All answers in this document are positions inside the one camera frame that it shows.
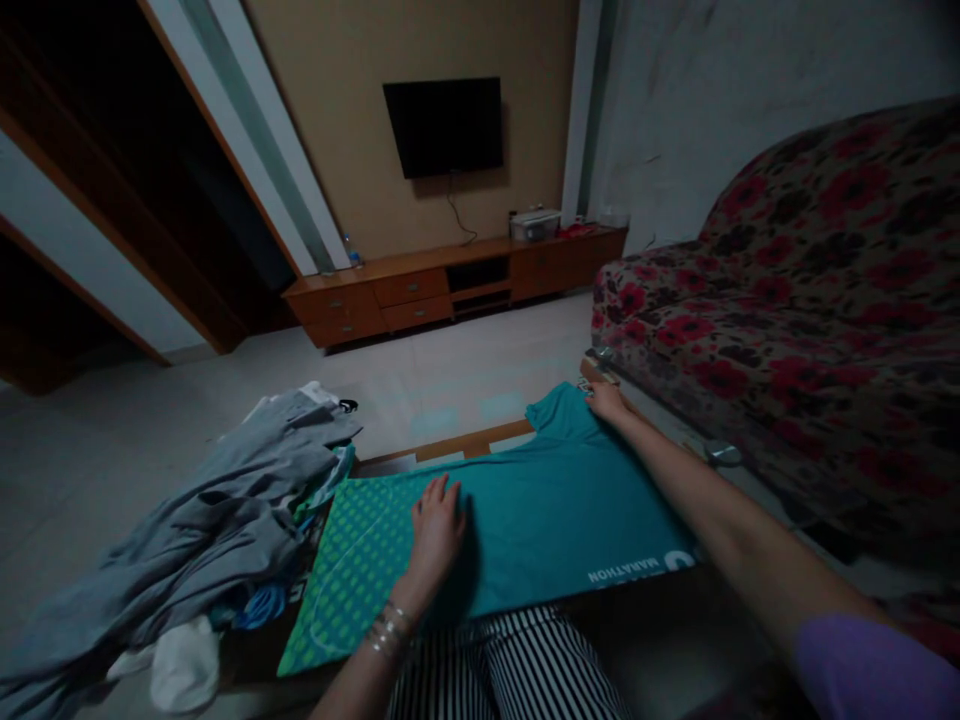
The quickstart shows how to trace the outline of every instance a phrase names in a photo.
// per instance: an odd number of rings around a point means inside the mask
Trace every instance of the white wall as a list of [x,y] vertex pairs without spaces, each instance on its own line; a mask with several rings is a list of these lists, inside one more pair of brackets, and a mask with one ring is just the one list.
[[631,213],[628,253],[694,238],[733,176],[795,132],[960,92],[952,0],[620,4],[590,214]]
[[207,342],[0,132],[0,213],[161,354]]

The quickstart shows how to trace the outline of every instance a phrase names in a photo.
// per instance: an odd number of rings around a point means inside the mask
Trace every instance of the wooden tv cabinet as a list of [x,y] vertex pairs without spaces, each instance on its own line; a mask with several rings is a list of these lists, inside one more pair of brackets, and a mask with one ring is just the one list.
[[510,238],[372,260],[298,279],[283,297],[317,347],[406,330],[590,285],[623,254],[625,228],[521,243]]

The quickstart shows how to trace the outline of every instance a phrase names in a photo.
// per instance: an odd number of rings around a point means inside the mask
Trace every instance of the purple sleeve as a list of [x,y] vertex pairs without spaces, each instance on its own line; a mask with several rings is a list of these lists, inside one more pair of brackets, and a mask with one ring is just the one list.
[[827,615],[800,628],[797,672],[828,720],[960,718],[960,671],[893,628]]

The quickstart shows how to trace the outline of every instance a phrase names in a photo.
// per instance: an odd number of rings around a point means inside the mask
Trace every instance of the person's left hand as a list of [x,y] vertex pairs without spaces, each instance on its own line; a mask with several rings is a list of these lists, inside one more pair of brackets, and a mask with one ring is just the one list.
[[407,572],[398,583],[400,602],[408,614],[422,614],[443,586],[460,554],[467,514],[458,512],[460,483],[447,489],[449,473],[434,478],[410,510],[413,550]]

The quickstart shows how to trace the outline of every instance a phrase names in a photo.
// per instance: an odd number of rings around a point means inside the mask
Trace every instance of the television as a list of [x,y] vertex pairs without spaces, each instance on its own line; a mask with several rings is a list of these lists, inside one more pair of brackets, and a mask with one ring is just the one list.
[[387,83],[383,96],[408,180],[503,165],[500,78]]

